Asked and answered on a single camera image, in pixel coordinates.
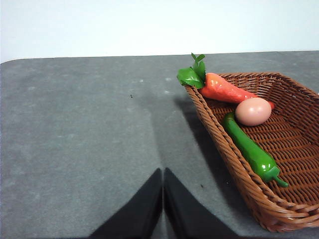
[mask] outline toy green pepper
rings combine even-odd
[[[248,161],[253,171],[258,174],[264,182],[275,180],[279,186],[288,187],[288,183],[278,178],[280,169],[275,160],[238,126],[235,121],[234,112],[225,115],[222,125],[244,158]]]

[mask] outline gray table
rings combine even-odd
[[[207,71],[278,71],[319,91],[319,52],[212,54]],[[15,60],[1,64],[1,238],[87,236],[158,167],[243,236],[252,218],[178,83],[187,56]],[[153,239],[174,239],[162,215]]]

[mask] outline toy vegetable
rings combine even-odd
[[[195,63],[193,67],[183,68],[178,71],[177,78],[182,85],[195,86],[206,98],[224,101],[229,103],[241,103],[250,98],[256,98],[253,93],[245,91],[227,82],[215,73],[205,73],[205,64],[202,61],[204,55],[196,57],[191,54]]]
[[[248,161],[253,171],[258,174],[264,182],[275,180],[279,186],[288,187],[288,183],[278,178],[280,169],[272,156],[258,146],[235,121],[235,113],[226,114],[222,125],[233,142]]]

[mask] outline brown egg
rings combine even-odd
[[[251,98],[242,101],[236,108],[238,122],[255,126],[264,123],[271,115],[271,106],[263,98]]]

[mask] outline basket weave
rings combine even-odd
[[[276,105],[265,123],[241,128],[273,156],[287,188],[264,183],[220,124],[236,105],[205,99],[185,86],[254,218],[271,232],[319,227],[319,96],[280,73],[220,76]]]

